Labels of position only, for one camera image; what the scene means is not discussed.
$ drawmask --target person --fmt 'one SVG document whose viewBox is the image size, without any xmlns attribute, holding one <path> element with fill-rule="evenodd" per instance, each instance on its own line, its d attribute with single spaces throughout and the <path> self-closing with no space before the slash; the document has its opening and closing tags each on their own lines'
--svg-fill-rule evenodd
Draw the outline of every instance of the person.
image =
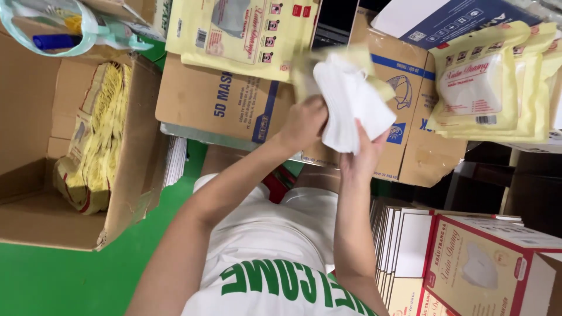
<svg viewBox="0 0 562 316">
<path fill-rule="evenodd" d="M 247 155 L 209 146 L 202 177 L 154 251 L 126 315 L 389 316 L 375 282 L 370 180 L 388 131 L 341 171 L 305 165 L 280 204 L 261 184 L 320 139 L 321 96 L 293 105 L 280 132 Z M 335 265 L 337 282 L 326 273 Z"/>
</svg>

